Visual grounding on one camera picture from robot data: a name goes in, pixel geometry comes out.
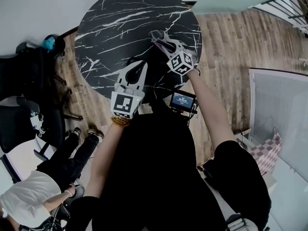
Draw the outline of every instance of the sneaker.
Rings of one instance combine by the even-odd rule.
[[[99,143],[101,143],[103,141],[104,134],[101,131],[98,131],[98,130],[95,130],[95,129],[89,129],[87,133],[95,135],[98,138]]]
[[[73,133],[76,134],[78,136],[78,138],[79,138],[80,135],[81,135],[81,129],[80,128],[75,128]]]

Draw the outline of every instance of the display screen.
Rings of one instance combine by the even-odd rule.
[[[172,102],[174,104],[177,104],[177,105],[186,107],[188,109],[191,109],[192,105],[193,105],[193,100],[194,100],[194,98],[191,98],[191,97],[188,97],[188,96],[185,96],[185,95],[182,95],[182,94],[175,92],[174,95],[173,95]]]

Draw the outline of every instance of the hand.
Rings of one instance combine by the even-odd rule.
[[[70,191],[70,193],[71,193],[72,195],[74,195],[74,194],[75,194],[75,191],[76,191],[76,187],[75,187],[75,185],[74,185],[73,183],[71,183],[71,184],[69,184],[69,185],[70,185],[70,187],[67,188],[67,190]]]

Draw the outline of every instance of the round table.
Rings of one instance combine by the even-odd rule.
[[[76,61],[85,80],[111,98],[119,70],[136,57],[148,63],[143,103],[179,89],[188,79],[169,71],[167,56],[152,43],[153,30],[181,40],[200,58],[200,27],[182,0],[98,0],[83,17],[75,39]]]

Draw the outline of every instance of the wood plank flooring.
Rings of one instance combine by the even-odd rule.
[[[249,68],[278,69],[305,73],[298,58],[308,58],[308,39],[286,22],[264,12],[248,9],[238,14],[198,15],[203,37],[199,62],[201,76],[225,106],[233,132],[249,128]],[[83,115],[79,126],[84,135],[89,124],[103,132],[110,124],[110,101],[99,95],[78,71],[74,53],[75,33],[65,38],[65,56],[58,59],[56,71],[67,81],[73,94],[66,113]],[[59,95],[66,87],[58,86]],[[190,83],[182,90],[193,92]],[[151,112],[147,105],[144,113]],[[213,156],[211,141],[200,111],[190,123],[196,147],[197,164]]]

